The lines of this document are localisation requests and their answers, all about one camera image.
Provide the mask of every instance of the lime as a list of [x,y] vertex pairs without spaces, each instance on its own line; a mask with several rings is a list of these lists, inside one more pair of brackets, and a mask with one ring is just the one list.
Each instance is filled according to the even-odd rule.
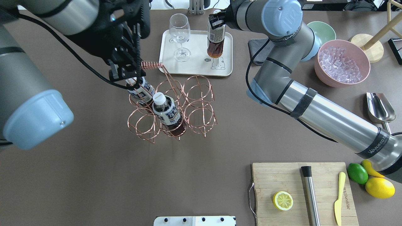
[[290,210],[293,206],[293,198],[286,191],[278,191],[274,194],[274,206],[279,210]]
[[384,177],[383,175],[381,175],[379,172],[375,171],[372,167],[371,167],[371,162],[368,161],[367,159],[363,160],[361,162],[361,165],[364,167],[364,169],[367,171],[368,175],[371,175],[373,177]]
[[367,171],[364,169],[364,167],[357,163],[349,164],[347,172],[349,178],[352,179],[352,181],[361,185],[364,185],[369,178],[369,175],[367,174]]
[[365,187],[370,195],[380,199],[386,199],[395,194],[394,185],[384,178],[372,177],[367,181]]

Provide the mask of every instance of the metal muddler handle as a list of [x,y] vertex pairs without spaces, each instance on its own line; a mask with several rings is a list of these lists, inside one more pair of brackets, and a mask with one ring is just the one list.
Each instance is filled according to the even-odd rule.
[[304,181],[306,183],[308,207],[310,209],[310,221],[312,226],[320,226],[316,195],[314,194],[313,177],[311,175],[311,166],[302,166],[301,169]]

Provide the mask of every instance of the cutting board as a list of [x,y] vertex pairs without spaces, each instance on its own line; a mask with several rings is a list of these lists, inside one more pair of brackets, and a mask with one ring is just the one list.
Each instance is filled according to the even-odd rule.
[[[303,189],[300,167],[311,166],[321,226],[336,226],[334,202],[338,198],[338,175],[346,172],[344,162],[273,162],[253,163],[252,174],[256,196],[257,226],[309,226],[307,196]],[[272,203],[274,194],[287,191],[293,207],[278,210]],[[349,178],[342,197],[342,225],[358,226]]]

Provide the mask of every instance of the blue plastic cover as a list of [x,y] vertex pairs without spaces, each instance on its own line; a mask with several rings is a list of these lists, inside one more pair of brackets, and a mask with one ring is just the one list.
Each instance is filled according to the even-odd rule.
[[[267,95],[264,93],[264,91],[261,89],[261,87],[257,84],[257,81],[255,79],[252,80],[251,84],[251,89],[253,90],[253,92],[259,97],[261,98],[263,101],[272,104],[272,101],[267,97]],[[261,101],[259,101],[257,98],[255,98],[255,96],[249,91],[246,91],[247,96],[250,97],[251,99],[253,99],[254,101],[256,101],[257,103],[268,107],[266,104],[262,103]]]
[[3,135],[20,149],[31,149],[71,124],[74,115],[57,90],[31,97],[9,117]]
[[286,36],[295,32],[303,17],[297,0],[269,0],[262,11],[264,28],[272,35]]
[[313,32],[313,34],[314,34],[313,47],[311,48],[310,53],[307,54],[307,56],[305,56],[305,58],[300,60],[302,62],[310,60],[312,57],[314,57],[318,53],[318,50],[320,49],[321,41],[314,32]]

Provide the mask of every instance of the knife handle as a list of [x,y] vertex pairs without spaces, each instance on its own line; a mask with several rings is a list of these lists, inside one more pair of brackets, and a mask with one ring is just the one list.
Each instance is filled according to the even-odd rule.
[[344,172],[339,173],[338,179],[338,199],[342,197],[343,187],[345,186],[346,174]]

